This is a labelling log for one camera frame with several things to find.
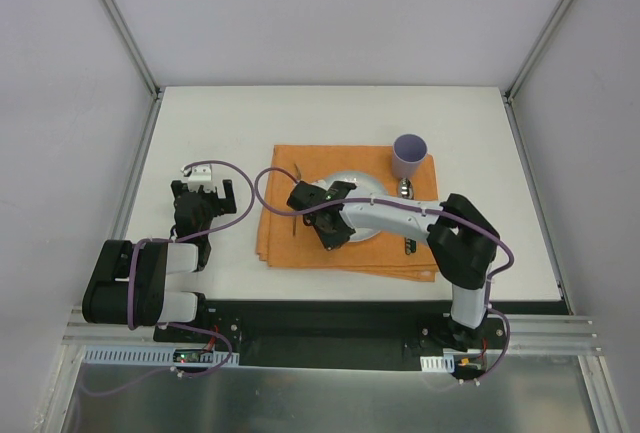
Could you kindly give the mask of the white blue-rimmed plate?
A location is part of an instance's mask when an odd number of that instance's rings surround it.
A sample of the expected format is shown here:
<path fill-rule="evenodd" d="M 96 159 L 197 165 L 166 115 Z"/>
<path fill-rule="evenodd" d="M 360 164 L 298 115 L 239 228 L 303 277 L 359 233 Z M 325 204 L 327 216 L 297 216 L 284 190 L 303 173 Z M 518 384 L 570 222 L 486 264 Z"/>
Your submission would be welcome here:
<path fill-rule="evenodd" d="M 324 179 L 314 181 L 313 185 L 327 190 L 334 181 L 353 183 L 357 188 L 364 189 L 369 193 L 379 193 L 383 195 L 388 193 L 387 188 L 378 179 L 367 173 L 356 170 L 344 170 L 332 173 Z M 355 233 L 350 236 L 349 242 L 364 242 L 374 238 L 378 234 L 378 230 L 356 228 Z"/>

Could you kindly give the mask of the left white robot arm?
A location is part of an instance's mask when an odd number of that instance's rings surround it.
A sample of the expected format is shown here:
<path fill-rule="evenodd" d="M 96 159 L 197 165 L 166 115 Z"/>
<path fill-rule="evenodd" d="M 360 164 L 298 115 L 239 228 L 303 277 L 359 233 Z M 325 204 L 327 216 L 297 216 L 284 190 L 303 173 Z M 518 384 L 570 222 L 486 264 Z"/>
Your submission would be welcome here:
<path fill-rule="evenodd" d="M 205 339 L 212 319 L 198 309 L 191 292 L 167 292 L 171 274 L 199 272 L 207 265 L 211 244 L 207 230 L 220 216 L 235 214 L 233 182 L 222 181 L 224 194 L 203 185 L 191 189 L 186 182 L 171 183 L 177 239 L 150 241 L 136 248 L 129 240 L 107 240 L 102 246 L 82 300 L 82 315 L 89 323 L 120 324 L 133 328 L 177 322 L 177 330 L 192 342 Z"/>

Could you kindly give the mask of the silver spoon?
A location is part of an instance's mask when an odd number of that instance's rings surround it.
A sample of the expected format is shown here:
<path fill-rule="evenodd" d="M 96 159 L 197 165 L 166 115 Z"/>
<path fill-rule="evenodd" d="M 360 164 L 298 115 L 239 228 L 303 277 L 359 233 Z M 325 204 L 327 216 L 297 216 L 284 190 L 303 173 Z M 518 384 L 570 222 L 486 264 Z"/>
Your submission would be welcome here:
<path fill-rule="evenodd" d="M 414 191 L 411 181 L 408 178 L 402 178 L 398 183 L 398 196 L 404 199 L 412 200 L 414 198 Z M 417 251 L 416 241 L 411 238 L 404 238 L 404 249 L 406 255 L 415 254 Z"/>

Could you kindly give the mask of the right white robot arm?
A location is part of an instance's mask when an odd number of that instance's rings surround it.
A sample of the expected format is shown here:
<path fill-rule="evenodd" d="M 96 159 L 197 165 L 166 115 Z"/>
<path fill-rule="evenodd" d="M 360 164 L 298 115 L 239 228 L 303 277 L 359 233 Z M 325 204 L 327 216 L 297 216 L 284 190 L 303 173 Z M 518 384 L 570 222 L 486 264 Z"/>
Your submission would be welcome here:
<path fill-rule="evenodd" d="M 487 277 L 499 234 L 464 196 L 425 202 L 390 196 L 352 182 L 300 181 L 287 206 L 314 228 L 327 250 L 366 229 L 388 232 L 428 246 L 438 271 L 452 285 L 449 334 L 470 348 L 485 336 Z"/>

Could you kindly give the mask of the silver fork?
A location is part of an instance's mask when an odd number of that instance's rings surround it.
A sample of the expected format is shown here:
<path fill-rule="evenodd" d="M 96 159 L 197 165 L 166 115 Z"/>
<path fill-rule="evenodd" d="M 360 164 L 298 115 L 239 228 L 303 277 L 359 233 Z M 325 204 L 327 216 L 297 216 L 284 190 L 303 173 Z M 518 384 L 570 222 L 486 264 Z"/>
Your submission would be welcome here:
<path fill-rule="evenodd" d="M 294 162 L 294 170 L 295 170 L 296 182 L 299 182 L 302 179 L 302 173 L 299 166 L 295 162 Z M 292 236 L 294 238 L 296 237 L 296 233 L 297 233 L 297 221 L 298 221 L 298 216 L 294 216 L 292 219 Z"/>

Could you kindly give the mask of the orange cloth napkin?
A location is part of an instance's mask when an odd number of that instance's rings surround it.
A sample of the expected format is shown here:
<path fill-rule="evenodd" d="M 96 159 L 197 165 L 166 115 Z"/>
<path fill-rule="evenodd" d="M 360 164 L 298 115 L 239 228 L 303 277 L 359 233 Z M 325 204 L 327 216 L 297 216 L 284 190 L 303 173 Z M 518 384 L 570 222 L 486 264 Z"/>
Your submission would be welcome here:
<path fill-rule="evenodd" d="M 309 183 L 356 170 L 375 177 L 395 195 L 398 181 L 391 173 L 391 159 L 390 146 L 276 145 L 272 165 L 295 175 L 295 162 Z M 415 254 L 406 255 L 402 237 L 381 232 L 370 240 L 327 251 L 314 230 L 299 220 L 294 238 L 292 219 L 266 209 L 261 213 L 256 253 L 272 268 L 337 269 L 417 282 L 435 280 L 438 267 L 427 246 L 419 245 Z"/>

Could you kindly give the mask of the lilac plastic cup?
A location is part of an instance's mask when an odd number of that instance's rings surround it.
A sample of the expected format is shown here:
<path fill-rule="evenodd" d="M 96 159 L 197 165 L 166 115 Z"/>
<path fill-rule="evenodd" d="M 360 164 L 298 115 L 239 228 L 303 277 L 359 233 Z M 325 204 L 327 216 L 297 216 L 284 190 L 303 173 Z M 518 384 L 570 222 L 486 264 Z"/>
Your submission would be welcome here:
<path fill-rule="evenodd" d="M 424 139 L 415 134 L 403 134 L 392 145 L 391 171 L 397 178 L 411 178 L 428 155 Z"/>

